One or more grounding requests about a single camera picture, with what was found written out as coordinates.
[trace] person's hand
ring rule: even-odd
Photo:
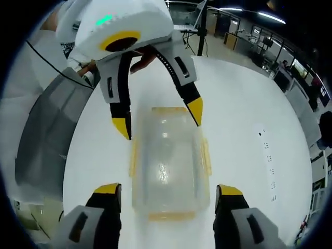
[[[130,68],[130,73],[133,74],[138,70],[146,68],[155,58],[156,56],[148,49],[148,46],[139,48],[135,50],[135,52],[142,56],[141,60],[133,64]]]
[[[91,62],[87,65],[89,71],[93,71],[97,68],[95,64],[95,60],[91,60]]]

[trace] ceiling light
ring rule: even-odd
[[[285,21],[283,21],[283,20],[281,20],[281,19],[279,19],[279,18],[277,18],[277,17],[271,16],[271,15],[269,15],[269,14],[265,14],[265,13],[262,13],[262,12],[259,12],[259,14],[260,14],[261,16],[264,16],[264,17],[267,17],[267,18],[271,18],[271,19],[273,19],[273,20],[275,20],[275,21],[278,21],[278,22],[281,22],[281,23],[283,23],[283,24],[286,24]]]
[[[243,9],[239,9],[239,8],[220,8],[220,10],[243,11]]]

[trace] floor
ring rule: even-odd
[[[245,66],[257,71],[265,76],[269,76],[262,68],[256,66],[251,59],[228,49],[223,40],[212,35],[207,35],[204,44],[203,56],[225,60],[241,66]],[[197,53],[199,37],[194,35],[189,38],[194,53]],[[62,203],[51,199],[45,199],[44,205],[27,205],[16,203],[16,214],[28,233],[36,242],[47,242],[54,236],[59,225],[59,217],[62,213]]]

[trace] plastic storage box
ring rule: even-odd
[[[132,205],[150,220],[191,219],[210,203],[207,142],[184,107],[154,107],[133,140]]]

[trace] white tabletop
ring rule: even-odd
[[[193,59],[196,86],[204,101],[202,129],[212,165],[210,207],[183,223],[148,223],[134,213],[129,178],[131,142],[112,125],[109,105],[98,86],[82,112],[68,152],[64,214],[85,205],[99,186],[120,182],[119,248],[214,248],[215,191],[218,184],[225,184],[240,189],[249,206],[267,215],[278,226],[279,237],[292,244],[309,212],[312,188],[309,150],[295,112],[271,79],[225,61]],[[158,60],[129,77],[129,90],[133,134],[138,107],[149,111],[153,106],[184,106]],[[263,139],[258,135],[262,130],[266,132]]]

